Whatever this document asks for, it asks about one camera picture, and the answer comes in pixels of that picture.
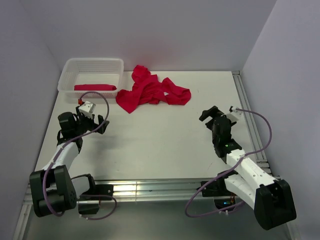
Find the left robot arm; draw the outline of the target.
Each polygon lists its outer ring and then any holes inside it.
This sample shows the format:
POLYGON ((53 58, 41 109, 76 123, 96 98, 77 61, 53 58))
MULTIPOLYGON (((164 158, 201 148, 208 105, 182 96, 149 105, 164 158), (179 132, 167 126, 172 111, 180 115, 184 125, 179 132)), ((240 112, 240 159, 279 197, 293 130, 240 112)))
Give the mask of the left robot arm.
POLYGON ((29 176, 29 184, 35 215, 62 216, 76 207, 77 199, 96 197, 98 188, 94 178, 83 174, 72 179, 69 169, 80 154, 83 137, 89 133, 104 134, 109 124, 102 115, 95 115, 96 105, 86 101, 76 107, 76 112, 63 112, 57 119, 60 130, 57 134, 56 151, 52 159, 41 170, 29 176))

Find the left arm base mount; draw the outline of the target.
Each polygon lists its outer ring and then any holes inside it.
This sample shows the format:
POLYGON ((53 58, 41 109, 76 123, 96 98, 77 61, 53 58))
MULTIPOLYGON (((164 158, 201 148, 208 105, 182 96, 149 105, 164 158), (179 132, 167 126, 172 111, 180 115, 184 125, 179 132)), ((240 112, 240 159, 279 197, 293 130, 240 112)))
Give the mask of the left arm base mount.
POLYGON ((78 213, 96 215, 100 210, 101 201, 113 202, 114 186, 112 184, 96 184, 92 189, 82 193, 79 201, 97 201, 97 203, 79 203, 78 213))

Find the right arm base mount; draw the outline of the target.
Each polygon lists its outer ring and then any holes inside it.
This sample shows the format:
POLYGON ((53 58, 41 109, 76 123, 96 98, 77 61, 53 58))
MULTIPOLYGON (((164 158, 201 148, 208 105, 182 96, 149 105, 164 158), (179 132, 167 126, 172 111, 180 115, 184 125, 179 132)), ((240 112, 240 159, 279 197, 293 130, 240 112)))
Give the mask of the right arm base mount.
POLYGON ((222 209, 236 204, 235 194, 226 189, 224 179, 218 179, 201 191, 203 198, 213 198, 215 207, 222 209))

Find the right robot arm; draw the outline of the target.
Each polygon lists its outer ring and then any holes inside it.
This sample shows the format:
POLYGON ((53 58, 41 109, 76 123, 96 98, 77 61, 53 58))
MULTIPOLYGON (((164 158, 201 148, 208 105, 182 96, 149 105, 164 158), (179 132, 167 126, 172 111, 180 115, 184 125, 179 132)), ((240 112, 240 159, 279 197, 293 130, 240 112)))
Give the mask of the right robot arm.
POLYGON ((230 166, 218 174, 213 182, 215 192, 222 195, 233 193, 254 211, 259 225, 270 230, 297 218, 291 187, 285 180, 277 180, 258 166, 249 154, 233 139, 232 126, 244 110, 231 106, 225 114, 213 106, 204 110, 200 121, 211 118, 205 125, 211 130, 216 155, 230 166))

